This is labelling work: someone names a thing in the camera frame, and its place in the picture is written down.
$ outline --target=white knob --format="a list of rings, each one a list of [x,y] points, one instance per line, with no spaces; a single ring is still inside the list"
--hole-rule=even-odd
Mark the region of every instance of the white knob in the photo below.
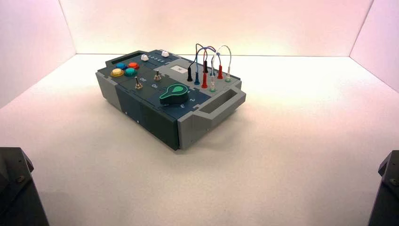
[[[168,56],[169,56],[169,53],[168,53],[167,51],[162,51],[161,55],[162,55],[163,57],[168,57]]]
[[[148,56],[146,54],[141,55],[141,60],[142,61],[147,61],[148,60]]]

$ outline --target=blue push button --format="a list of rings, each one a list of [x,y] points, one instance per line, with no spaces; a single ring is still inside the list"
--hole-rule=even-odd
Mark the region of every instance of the blue push button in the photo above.
[[[116,68],[125,70],[127,67],[126,67],[126,64],[124,64],[124,63],[117,63],[116,64]]]
[[[125,70],[125,76],[132,77],[137,74],[137,71],[134,68],[128,68]]]

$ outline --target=pink wall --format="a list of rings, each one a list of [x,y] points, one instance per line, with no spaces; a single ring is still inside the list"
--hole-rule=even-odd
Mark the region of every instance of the pink wall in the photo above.
[[[0,0],[0,107],[75,54],[57,0]]]
[[[78,53],[348,56],[372,0],[60,0]]]
[[[399,1],[375,0],[351,58],[399,92]]]

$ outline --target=colored push button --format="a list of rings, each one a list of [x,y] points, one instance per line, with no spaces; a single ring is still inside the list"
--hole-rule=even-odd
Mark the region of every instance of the colored push button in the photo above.
[[[117,64],[116,64],[116,68],[125,70],[127,67],[126,67],[126,65],[125,65],[124,63],[117,63]]]
[[[132,77],[137,74],[137,71],[134,68],[128,68],[125,70],[125,76]]]
[[[123,74],[124,74],[124,72],[123,72],[123,70],[120,69],[120,68],[115,68],[115,69],[113,69],[112,72],[111,72],[111,76],[112,76],[112,77],[119,77],[119,76],[121,76],[121,75],[123,75]]]
[[[137,70],[140,68],[140,66],[136,62],[132,62],[132,63],[129,63],[128,68],[134,68]]]

